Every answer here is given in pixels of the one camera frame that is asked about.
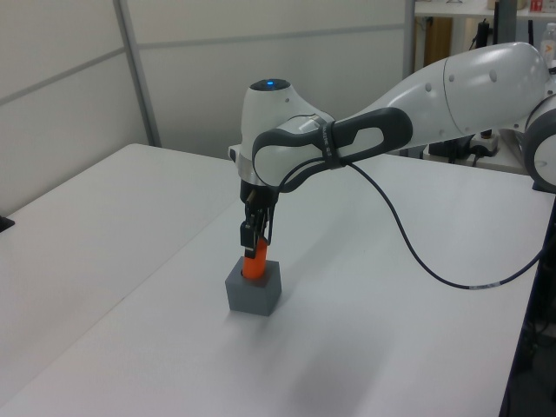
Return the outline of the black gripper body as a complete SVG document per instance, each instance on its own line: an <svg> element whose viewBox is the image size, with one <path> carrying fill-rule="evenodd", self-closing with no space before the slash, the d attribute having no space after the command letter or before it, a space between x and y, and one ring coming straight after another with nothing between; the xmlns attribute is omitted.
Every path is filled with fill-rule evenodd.
<svg viewBox="0 0 556 417"><path fill-rule="evenodd" d="M277 194L267 186L241 182L240 199L251 210L268 209L276 204Z"/></svg>

